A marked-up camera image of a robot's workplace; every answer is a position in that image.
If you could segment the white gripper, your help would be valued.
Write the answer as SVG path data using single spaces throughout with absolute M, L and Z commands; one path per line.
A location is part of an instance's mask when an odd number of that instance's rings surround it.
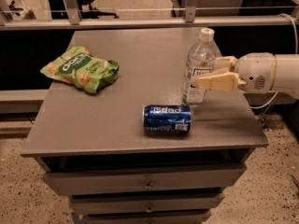
M 207 73 L 193 77 L 193 86 L 210 91 L 232 91 L 239 88 L 246 93 L 260 94 L 271 90 L 276 68 L 276 58 L 273 54 L 250 53 L 239 60 L 235 56 L 217 57 L 214 69 L 234 71 L 236 62 L 236 73 Z

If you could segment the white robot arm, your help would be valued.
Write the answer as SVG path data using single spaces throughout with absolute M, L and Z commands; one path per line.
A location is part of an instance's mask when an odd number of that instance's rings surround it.
M 299 99 L 299 55 L 250 53 L 237 59 L 219 57 L 211 73 L 192 78 L 195 88 L 212 91 L 240 89 L 246 93 L 281 92 Z

